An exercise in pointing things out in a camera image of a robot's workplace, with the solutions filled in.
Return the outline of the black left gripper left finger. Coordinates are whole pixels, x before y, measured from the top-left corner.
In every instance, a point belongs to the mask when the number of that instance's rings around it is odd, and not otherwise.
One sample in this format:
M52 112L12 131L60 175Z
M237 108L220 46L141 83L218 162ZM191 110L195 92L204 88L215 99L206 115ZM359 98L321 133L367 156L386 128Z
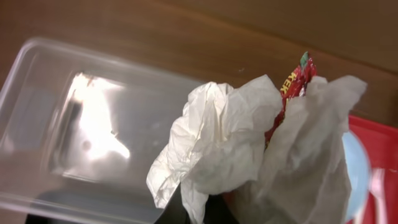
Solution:
M154 224L190 224L190 217L182 204L180 185Z

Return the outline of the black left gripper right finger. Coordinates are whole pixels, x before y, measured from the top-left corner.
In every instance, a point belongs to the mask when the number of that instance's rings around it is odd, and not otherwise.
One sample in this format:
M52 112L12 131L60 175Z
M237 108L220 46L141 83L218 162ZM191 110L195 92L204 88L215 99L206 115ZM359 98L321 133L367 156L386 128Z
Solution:
M233 201L233 193L210 195L205 205L204 224L238 224L228 205Z

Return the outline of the white napkin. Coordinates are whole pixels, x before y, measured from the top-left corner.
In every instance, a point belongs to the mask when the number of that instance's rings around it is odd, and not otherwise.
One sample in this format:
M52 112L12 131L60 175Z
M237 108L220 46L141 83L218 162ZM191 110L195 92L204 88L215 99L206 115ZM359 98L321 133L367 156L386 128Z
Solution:
M314 77L291 99L264 152L259 177L236 193L240 223L344 223L351 183L342 137L367 84Z
M267 75L239 88L208 82L191 91L169 141L152 163L146 184L157 208L177 189L192 223L203 223L210 195L257 180L265 133L282 109Z

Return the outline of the red snack wrapper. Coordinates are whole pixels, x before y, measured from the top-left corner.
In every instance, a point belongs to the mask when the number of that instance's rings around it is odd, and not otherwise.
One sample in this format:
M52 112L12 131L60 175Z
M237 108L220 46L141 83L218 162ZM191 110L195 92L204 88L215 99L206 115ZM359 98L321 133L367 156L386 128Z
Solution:
M266 139L266 146L270 143L271 137L274 131L280 126L285 118L286 106L292 98L304 96L307 85L311 82L312 78L317 76L317 68L313 62L311 55L305 52L299 65L295 70L285 79L282 87L280 88L280 94L282 97L282 109L280 113L275 117L273 127L265 132L264 136Z

